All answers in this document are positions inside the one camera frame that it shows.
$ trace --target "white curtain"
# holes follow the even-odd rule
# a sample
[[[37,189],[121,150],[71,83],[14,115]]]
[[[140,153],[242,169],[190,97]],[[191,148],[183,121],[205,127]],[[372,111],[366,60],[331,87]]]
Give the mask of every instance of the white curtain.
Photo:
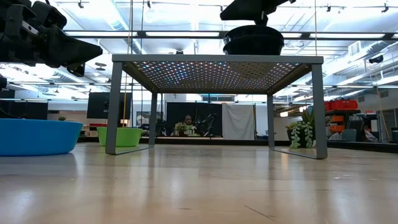
[[[223,137],[227,140],[254,140],[253,105],[223,103]]]

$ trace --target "metal table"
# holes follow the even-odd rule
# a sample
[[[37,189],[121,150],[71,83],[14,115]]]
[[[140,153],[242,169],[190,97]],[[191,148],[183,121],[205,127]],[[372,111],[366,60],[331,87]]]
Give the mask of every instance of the metal table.
[[[312,72],[317,155],[327,158],[323,105],[323,57],[268,55],[123,55],[112,57],[113,73],[106,153],[116,155],[122,71],[152,92],[149,147],[155,144],[158,93],[266,94],[269,148],[275,149],[273,94]]]

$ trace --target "ceiling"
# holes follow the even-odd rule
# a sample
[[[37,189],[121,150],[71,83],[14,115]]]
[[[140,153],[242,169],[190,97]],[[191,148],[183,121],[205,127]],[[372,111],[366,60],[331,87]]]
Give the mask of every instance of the ceiling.
[[[253,24],[251,21],[220,20],[221,7],[224,9],[232,0],[158,0],[150,1],[150,7],[147,0],[133,1],[132,25],[129,22],[130,0],[82,1],[83,7],[78,5],[79,2],[80,0],[50,0],[50,4],[55,6],[68,19],[68,24],[64,30],[80,30],[82,35],[84,35],[84,31],[89,30],[128,30],[131,26],[133,30],[145,31],[224,31]],[[279,6],[275,13],[269,15],[268,26],[281,32],[397,32],[398,1],[388,1],[389,10],[381,12],[385,9],[384,3],[386,1],[382,0],[319,0],[315,7],[314,0],[297,0],[293,4],[287,2]],[[104,49],[104,54],[86,64],[84,78],[65,79],[68,82],[79,80],[81,83],[106,83],[109,79],[112,79],[111,54],[126,54],[127,51],[142,54],[174,54],[176,50],[183,50],[185,54],[223,54],[224,46],[220,39],[134,39],[134,48],[130,49],[127,47],[126,39],[103,39],[98,36],[90,39],[81,37],[81,40],[100,45]],[[324,72],[329,72],[325,75],[325,85],[339,85],[345,79],[364,73],[364,71],[353,69],[364,67],[363,60],[354,62],[340,60],[347,55],[348,46],[355,42],[355,40],[286,40],[282,55],[323,56],[325,59]],[[339,69],[335,69],[335,62],[338,60],[341,63],[338,66]],[[101,67],[104,70],[98,71],[96,68],[99,68],[99,66],[96,63],[105,64],[106,66]],[[60,69],[58,71],[63,76],[71,78],[65,70]],[[40,73],[40,71],[34,70],[31,73],[25,73],[25,75],[34,73]],[[48,82],[40,74],[29,78],[24,77],[23,74],[9,78],[16,82],[39,82],[40,80],[40,82]],[[355,81],[361,82],[368,78],[363,77]],[[296,84],[306,84],[310,82],[310,79],[309,74],[298,80]],[[131,83],[131,78],[128,77],[127,82]],[[10,88],[21,88],[21,86],[13,85]],[[87,86],[84,89],[84,91],[89,90],[109,91],[109,87],[92,88],[92,86]],[[285,92],[280,92],[278,96],[293,95],[298,97],[309,93],[308,89],[301,91],[298,88],[287,88]]]

